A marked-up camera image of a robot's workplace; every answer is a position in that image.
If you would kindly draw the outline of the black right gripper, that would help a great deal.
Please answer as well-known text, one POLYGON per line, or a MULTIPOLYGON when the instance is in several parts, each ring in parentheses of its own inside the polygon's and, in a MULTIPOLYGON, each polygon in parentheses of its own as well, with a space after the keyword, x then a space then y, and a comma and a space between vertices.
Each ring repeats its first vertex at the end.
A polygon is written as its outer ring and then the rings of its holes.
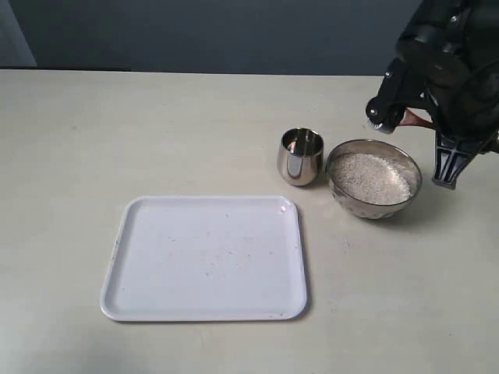
POLYGON ((406 109, 432 122, 432 181, 455 190, 487 137, 498 133, 498 3, 423 1, 395 50, 366 105, 370 127, 393 133, 406 109))

